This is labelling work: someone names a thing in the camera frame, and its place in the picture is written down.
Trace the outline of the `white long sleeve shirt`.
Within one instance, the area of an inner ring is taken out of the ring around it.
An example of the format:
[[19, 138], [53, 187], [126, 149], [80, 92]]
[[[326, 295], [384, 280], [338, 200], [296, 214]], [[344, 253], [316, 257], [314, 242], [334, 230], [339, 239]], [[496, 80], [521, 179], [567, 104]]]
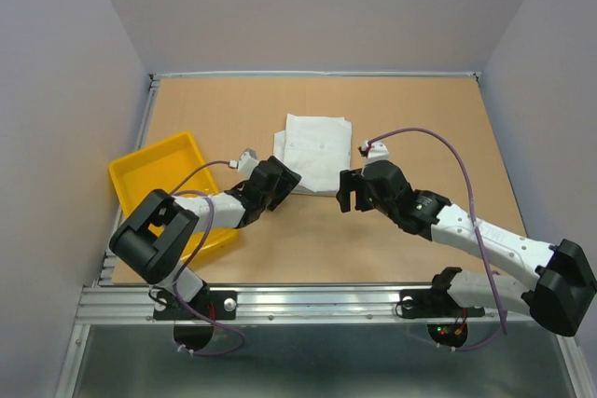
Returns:
[[299, 174], [295, 194], [334, 196], [340, 172], [351, 167], [352, 123], [343, 117], [289, 114], [285, 129], [274, 134], [273, 155]]

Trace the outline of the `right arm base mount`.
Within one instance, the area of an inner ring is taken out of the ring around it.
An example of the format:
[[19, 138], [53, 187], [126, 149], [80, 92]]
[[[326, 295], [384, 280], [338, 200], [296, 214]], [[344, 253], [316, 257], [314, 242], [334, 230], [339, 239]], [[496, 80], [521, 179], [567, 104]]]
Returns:
[[394, 314], [407, 320], [430, 320], [427, 331], [434, 342], [461, 349], [468, 337], [468, 319], [484, 317], [485, 309], [460, 307], [446, 292], [414, 289], [400, 295]]

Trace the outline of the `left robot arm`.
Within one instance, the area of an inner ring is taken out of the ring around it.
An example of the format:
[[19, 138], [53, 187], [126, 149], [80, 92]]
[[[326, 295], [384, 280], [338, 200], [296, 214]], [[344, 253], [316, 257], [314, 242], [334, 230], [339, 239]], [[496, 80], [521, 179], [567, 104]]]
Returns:
[[150, 191], [120, 224], [108, 247], [147, 284], [165, 289], [186, 317], [196, 318], [207, 309], [207, 283], [183, 262], [190, 237], [201, 236], [198, 254], [214, 229], [240, 229], [253, 224], [265, 211], [275, 210], [299, 185], [302, 176], [278, 158], [259, 160], [251, 150], [234, 159], [207, 162], [193, 174], [226, 165], [243, 180], [217, 194], [182, 192], [188, 175], [172, 192]]

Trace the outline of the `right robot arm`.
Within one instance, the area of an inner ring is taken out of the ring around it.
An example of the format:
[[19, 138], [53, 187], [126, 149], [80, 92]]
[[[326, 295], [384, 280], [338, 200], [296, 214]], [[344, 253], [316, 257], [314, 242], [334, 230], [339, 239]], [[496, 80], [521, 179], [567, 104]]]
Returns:
[[388, 160], [340, 173], [336, 199], [343, 212], [376, 210], [402, 231], [487, 260], [501, 275], [445, 268], [414, 297], [405, 316], [495, 308], [532, 317], [560, 336], [574, 336], [596, 296], [596, 277], [575, 242], [530, 240], [482, 220], [428, 190], [414, 189]]

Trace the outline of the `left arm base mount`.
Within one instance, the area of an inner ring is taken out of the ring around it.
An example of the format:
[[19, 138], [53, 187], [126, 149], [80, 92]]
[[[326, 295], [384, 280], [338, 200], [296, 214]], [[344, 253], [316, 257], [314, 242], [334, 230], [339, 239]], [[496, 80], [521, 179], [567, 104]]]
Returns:
[[152, 319], [174, 325], [173, 339], [179, 352], [220, 356], [245, 343], [243, 332], [231, 325], [236, 319], [236, 291], [203, 289], [185, 305], [164, 288], [151, 288], [148, 297], [154, 305]]

